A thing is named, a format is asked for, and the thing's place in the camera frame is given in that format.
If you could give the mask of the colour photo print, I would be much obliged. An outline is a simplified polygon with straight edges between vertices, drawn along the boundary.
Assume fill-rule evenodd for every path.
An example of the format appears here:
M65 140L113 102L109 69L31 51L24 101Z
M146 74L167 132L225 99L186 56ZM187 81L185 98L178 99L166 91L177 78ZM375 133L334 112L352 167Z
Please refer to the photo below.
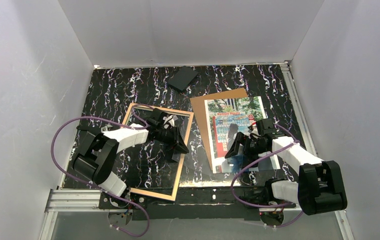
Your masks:
M204 104L208 126L207 142L214 174L237 173L265 155L244 155L244 144L241 144L236 155L226 157L239 132L249 136L255 127L254 123L268 117L261 97L209 99Z

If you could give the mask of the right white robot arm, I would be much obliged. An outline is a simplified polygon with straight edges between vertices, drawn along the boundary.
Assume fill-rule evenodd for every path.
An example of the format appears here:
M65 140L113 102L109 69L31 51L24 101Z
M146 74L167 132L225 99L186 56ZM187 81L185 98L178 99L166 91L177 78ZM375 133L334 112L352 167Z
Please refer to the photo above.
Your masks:
M347 208L339 164L309 153L293 134L272 119L258 120L249 126L249 133L236 134L225 158L240 154L252 161L236 174L233 183L246 170L273 156L282 158L297 173L298 181L267 180L255 201L236 196L238 202L253 208L282 208L296 204L309 216Z

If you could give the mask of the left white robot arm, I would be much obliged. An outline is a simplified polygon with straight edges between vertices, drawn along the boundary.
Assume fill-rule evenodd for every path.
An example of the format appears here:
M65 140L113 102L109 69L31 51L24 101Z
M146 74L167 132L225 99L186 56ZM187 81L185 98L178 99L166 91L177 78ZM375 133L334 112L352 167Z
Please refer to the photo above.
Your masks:
M120 123L117 130L87 130L72 157L72 169L107 193L120 197L126 191L127 185L113 172L117 154L137 145L158 141L165 145L168 152L181 155L172 194L164 195L136 188L132 188L130 192L173 201L179 184L183 155L189 153L187 147L189 133L181 135L175 121L179 116L187 117L186 130L189 131L194 114L133 103L127 115L134 115L137 121L130 125Z

